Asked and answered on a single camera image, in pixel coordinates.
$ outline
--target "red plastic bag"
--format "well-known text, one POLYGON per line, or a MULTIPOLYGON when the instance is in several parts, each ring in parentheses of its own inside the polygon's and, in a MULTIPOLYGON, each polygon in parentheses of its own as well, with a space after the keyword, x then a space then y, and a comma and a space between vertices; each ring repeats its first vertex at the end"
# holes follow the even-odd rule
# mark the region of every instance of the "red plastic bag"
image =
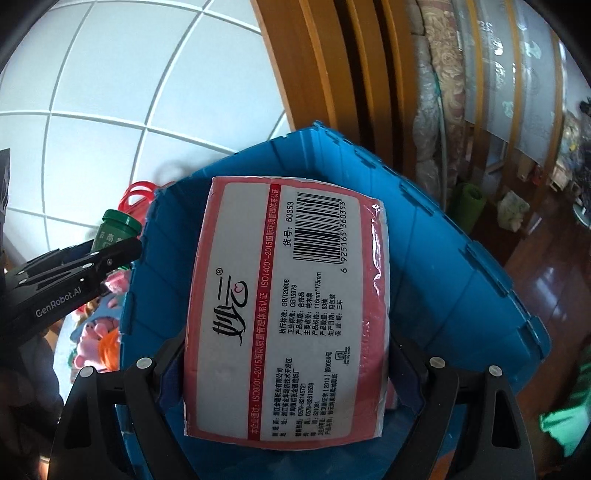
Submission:
POLYGON ((154 193, 159 188, 158 185, 151 181, 136 181, 127 187, 117 209, 131 215, 142 225, 145 225, 150 203, 154 200, 154 193), (134 196, 140 196, 141 198, 134 203, 130 203, 131 197, 134 196))

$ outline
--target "green bottle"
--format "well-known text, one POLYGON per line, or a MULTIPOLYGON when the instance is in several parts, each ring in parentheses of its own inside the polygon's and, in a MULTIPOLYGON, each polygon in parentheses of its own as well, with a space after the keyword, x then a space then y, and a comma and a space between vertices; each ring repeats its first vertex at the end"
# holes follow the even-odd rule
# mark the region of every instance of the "green bottle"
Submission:
POLYGON ((103 223, 99 227, 91 251, 96 252, 102 248, 138 236, 142 232, 142 224, 127 213, 119 210, 107 210, 103 215, 103 223))

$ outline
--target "rolled mat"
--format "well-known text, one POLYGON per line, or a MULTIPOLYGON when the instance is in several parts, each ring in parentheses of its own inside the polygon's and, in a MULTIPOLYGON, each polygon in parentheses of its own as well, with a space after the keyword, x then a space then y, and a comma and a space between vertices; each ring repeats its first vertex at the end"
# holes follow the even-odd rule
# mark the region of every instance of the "rolled mat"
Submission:
POLYGON ((485 205, 486 197, 480 188, 470 183, 460 183, 454 190, 447 215, 470 235, 485 205))

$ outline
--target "wooden floor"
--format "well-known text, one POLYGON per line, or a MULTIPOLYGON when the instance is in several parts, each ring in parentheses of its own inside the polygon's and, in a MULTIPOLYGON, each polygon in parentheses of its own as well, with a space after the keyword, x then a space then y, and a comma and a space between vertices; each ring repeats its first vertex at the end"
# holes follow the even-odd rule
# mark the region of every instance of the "wooden floor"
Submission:
MULTIPOLYGON (((521 241, 506 264, 515 291, 546 325, 552 351, 518 395, 538 472, 559 465, 561 447, 538 426, 538 416, 560 408, 574 382, 576 359, 591 343, 591 232, 575 221, 571 205, 552 194, 542 223, 521 241)), ((451 455, 436 466, 431 480, 443 480, 451 455)))

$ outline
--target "brand logo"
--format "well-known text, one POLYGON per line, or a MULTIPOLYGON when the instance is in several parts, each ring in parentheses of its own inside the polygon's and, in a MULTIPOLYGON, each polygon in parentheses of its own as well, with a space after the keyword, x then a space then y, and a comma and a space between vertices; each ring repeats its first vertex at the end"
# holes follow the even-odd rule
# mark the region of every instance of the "brand logo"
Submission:
POLYGON ((35 316, 37 318, 43 317, 45 314, 49 313, 54 308, 59 307, 60 305, 63 305, 65 302, 67 302, 68 300, 71 300, 74 297, 76 297, 77 295, 80 295, 80 293, 82 293, 82 287, 74 287, 74 291, 69 291, 67 293, 64 293, 60 297, 49 302, 42 309, 37 309, 35 311, 35 316))
POLYGON ((220 277, 217 299, 224 303, 213 309, 215 318, 212 329, 218 335, 237 336, 242 345, 242 334, 246 331, 246 323, 240 315, 240 309, 243 309, 248 302, 248 287, 244 281, 232 283, 231 275, 228 275, 224 285, 222 273, 221 268, 216 270, 216 274, 220 277))

